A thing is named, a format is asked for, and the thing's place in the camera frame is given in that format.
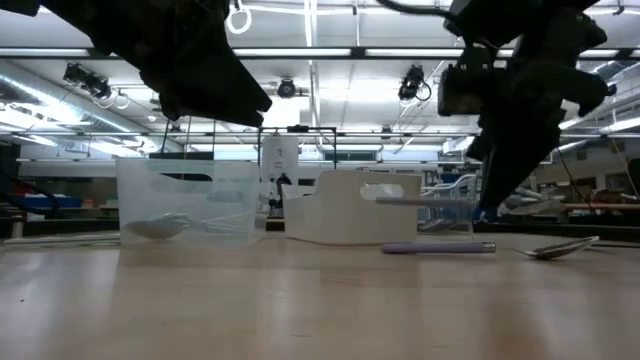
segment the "handle cutout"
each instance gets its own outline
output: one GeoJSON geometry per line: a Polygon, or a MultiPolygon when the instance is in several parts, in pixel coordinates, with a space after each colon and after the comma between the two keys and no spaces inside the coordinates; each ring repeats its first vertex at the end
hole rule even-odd
{"type": "Polygon", "coordinates": [[[404,190],[398,184],[365,184],[360,188],[360,196],[372,201],[377,198],[402,198],[404,190]]]}

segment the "white cable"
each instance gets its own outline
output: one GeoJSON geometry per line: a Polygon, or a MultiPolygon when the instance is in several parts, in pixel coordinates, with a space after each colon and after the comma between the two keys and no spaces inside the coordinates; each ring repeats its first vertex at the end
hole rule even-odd
{"type": "Polygon", "coordinates": [[[94,104],[96,104],[96,105],[98,105],[98,107],[99,107],[99,108],[101,108],[101,109],[108,109],[108,108],[110,108],[111,106],[113,106],[113,104],[115,104],[115,102],[116,102],[116,101],[115,101],[115,99],[113,99],[113,101],[111,102],[111,104],[109,104],[109,105],[102,105],[102,104],[100,104],[99,102],[97,102],[97,101],[96,101],[96,98],[94,98],[93,96],[91,97],[91,100],[93,100],[93,103],[94,103],[94,104]]]}
{"type": "Polygon", "coordinates": [[[227,17],[227,21],[226,21],[227,28],[229,28],[229,31],[231,31],[233,34],[240,35],[245,33],[247,30],[249,30],[249,28],[251,27],[251,22],[252,22],[251,10],[244,7],[244,5],[242,5],[242,1],[238,0],[238,9],[232,8],[231,13],[227,17]],[[247,19],[245,20],[244,25],[238,29],[233,25],[233,15],[239,14],[239,13],[244,13],[247,19]]]}
{"type": "Polygon", "coordinates": [[[124,109],[128,108],[129,107],[129,103],[131,103],[131,99],[129,99],[129,96],[127,96],[126,94],[122,95],[119,92],[116,95],[116,97],[113,99],[113,105],[115,105],[115,107],[117,107],[120,110],[124,110],[124,109]],[[123,97],[123,98],[127,99],[127,102],[124,105],[118,105],[117,104],[118,98],[120,98],[120,97],[123,97]]]}

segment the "security camera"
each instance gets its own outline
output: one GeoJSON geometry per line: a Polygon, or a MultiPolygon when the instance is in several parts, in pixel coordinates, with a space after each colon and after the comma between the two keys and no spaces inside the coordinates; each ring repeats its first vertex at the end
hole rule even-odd
{"type": "Polygon", "coordinates": [[[282,79],[280,86],[278,86],[278,96],[283,99],[291,99],[296,95],[296,86],[293,84],[293,79],[282,79]]]}

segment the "cable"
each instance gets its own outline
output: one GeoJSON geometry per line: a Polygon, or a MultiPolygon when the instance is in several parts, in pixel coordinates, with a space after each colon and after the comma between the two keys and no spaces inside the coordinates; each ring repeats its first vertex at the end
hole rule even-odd
{"type": "Polygon", "coordinates": [[[569,176],[569,182],[571,183],[573,190],[575,190],[575,192],[577,192],[578,195],[580,195],[580,198],[582,199],[582,201],[585,202],[585,204],[587,204],[587,206],[589,207],[589,210],[595,213],[596,210],[593,208],[593,206],[591,206],[591,202],[589,202],[587,198],[585,198],[582,195],[580,190],[578,190],[578,186],[576,185],[576,182],[573,180],[573,175],[571,175],[571,171],[569,171],[569,167],[567,167],[567,163],[564,161],[564,157],[562,156],[562,151],[560,151],[559,148],[556,148],[556,150],[558,150],[558,156],[560,156],[560,161],[562,162],[562,166],[564,167],[564,170],[567,172],[567,175],[569,176]]]}
{"type": "Polygon", "coordinates": [[[189,116],[189,126],[187,127],[187,141],[184,144],[184,160],[187,160],[187,152],[189,151],[189,135],[191,134],[191,119],[193,119],[193,116],[189,116]]]}
{"type": "Polygon", "coordinates": [[[426,87],[429,90],[429,96],[427,96],[426,98],[422,99],[418,95],[416,95],[416,99],[418,99],[418,100],[420,100],[422,102],[425,102],[425,101],[428,101],[429,99],[431,99],[431,95],[433,95],[433,92],[431,91],[431,86],[429,86],[429,84],[427,84],[426,82],[423,81],[422,85],[424,85],[424,87],[426,87]]]}
{"type": "Polygon", "coordinates": [[[244,5],[242,4],[242,1],[240,0],[234,1],[234,5],[235,5],[234,6],[235,9],[227,17],[226,24],[227,24],[227,28],[229,29],[229,31],[231,31],[231,33],[240,35],[245,33],[251,27],[251,23],[252,23],[251,10],[249,10],[248,8],[245,8],[244,5]],[[240,14],[240,13],[244,13],[247,18],[245,20],[244,25],[238,29],[233,25],[232,19],[233,19],[233,15],[240,14]]]}
{"type": "Polygon", "coordinates": [[[476,42],[478,44],[482,44],[491,49],[496,49],[496,50],[498,49],[495,45],[491,44],[486,39],[482,39],[482,38],[474,39],[473,37],[469,36],[469,34],[461,28],[460,20],[458,19],[458,17],[447,10],[403,5],[393,0],[376,0],[376,1],[378,2],[378,4],[384,7],[400,13],[410,14],[410,15],[438,16],[438,17],[444,18],[445,20],[451,21],[452,23],[456,24],[458,29],[460,29],[460,31],[462,32],[462,39],[464,40],[466,47],[472,47],[473,43],[476,42]]]}
{"type": "Polygon", "coordinates": [[[629,183],[631,184],[631,188],[633,189],[633,192],[636,195],[636,198],[640,199],[640,195],[638,194],[638,189],[636,189],[636,186],[633,183],[633,178],[629,173],[629,166],[627,165],[627,162],[622,157],[622,154],[620,154],[620,149],[618,148],[618,144],[616,144],[615,139],[613,138],[610,138],[610,139],[611,139],[611,144],[613,144],[613,148],[616,149],[616,154],[618,155],[620,162],[622,162],[622,167],[624,168],[624,172],[627,174],[627,177],[629,178],[629,183]]]}
{"type": "Polygon", "coordinates": [[[169,134],[169,119],[167,119],[167,127],[164,128],[164,137],[162,138],[162,147],[160,148],[160,154],[164,154],[164,146],[167,143],[168,134],[169,134]]]}

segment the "fluorescent light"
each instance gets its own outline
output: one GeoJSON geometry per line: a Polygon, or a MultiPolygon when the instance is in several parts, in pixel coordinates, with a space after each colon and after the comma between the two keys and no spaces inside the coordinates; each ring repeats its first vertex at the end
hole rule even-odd
{"type": "Polygon", "coordinates": [[[105,142],[91,143],[91,147],[98,151],[102,151],[103,153],[112,154],[112,155],[121,156],[121,157],[139,157],[140,156],[140,154],[138,154],[136,151],[124,148],[120,145],[114,145],[114,144],[105,143],[105,142]]]}
{"type": "Polygon", "coordinates": [[[16,138],[16,139],[20,139],[20,140],[25,140],[25,141],[31,141],[31,142],[34,142],[34,143],[38,143],[40,145],[58,146],[58,144],[54,143],[53,141],[51,141],[49,139],[45,139],[42,136],[29,135],[29,137],[24,137],[24,136],[14,135],[13,137],[16,138]]]}
{"type": "Polygon", "coordinates": [[[615,56],[616,54],[618,54],[617,49],[591,49],[591,50],[586,50],[583,51],[582,54],[580,54],[580,57],[583,58],[590,58],[590,57],[604,57],[604,56],[615,56]]]}
{"type": "Polygon", "coordinates": [[[37,49],[37,48],[0,48],[0,56],[33,56],[33,57],[88,57],[85,49],[37,49]]]}
{"type": "Polygon", "coordinates": [[[589,16],[598,16],[598,15],[611,15],[613,13],[615,13],[616,11],[618,11],[618,9],[615,8],[600,8],[600,9],[587,9],[585,10],[585,14],[589,15],[589,16]]]}
{"type": "Polygon", "coordinates": [[[513,49],[504,49],[498,51],[498,57],[512,57],[513,49]]]}
{"type": "Polygon", "coordinates": [[[393,11],[383,7],[370,7],[370,8],[364,8],[364,9],[358,9],[358,12],[361,14],[367,14],[367,15],[394,15],[394,14],[400,15],[401,14],[397,11],[393,11]]]}
{"type": "Polygon", "coordinates": [[[237,56],[344,56],[351,55],[351,49],[340,48],[256,48],[235,49],[237,56]]]}
{"type": "Polygon", "coordinates": [[[367,56],[457,57],[462,49],[367,49],[367,56]]]}
{"type": "Polygon", "coordinates": [[[601,134],[609,134],[616,131],[630,129],[636,126],[640,126],[640,117],[617,121],[609,126],[603,127],[599,130],[599,132],[601,134]]]}
{"type": "Polygon", "coordinates": [[[572,127],[575,124],[579,124],[582,121],[584,121],[583,119],[572,119],[572,120],[567,120],[567,121],[563,121],[560,123],[560,125],[558,125],[558,127],[560,128],[560,130],[565,130],[568,129],[570,127],[572,127]]]}
{"type": "Polygon", "coordinates": [[[576,146],[582,145],[582,144],[584,144],[586,142],[587,142],[586,140],[580,140],[580,141],[568,143],[568,144],[565,144],[565,145],[562,145],[562,146],[558,147],[556,150],[558,150],[558,151],[566,151],[566,150],[572,149],[572,148],[574,148],[576,146]]]}
{"type": "Polygon", "coordinates": [[[313,46],[311,38],[311,0],[304,0],[304,37],[307,47],[313,46]]]}

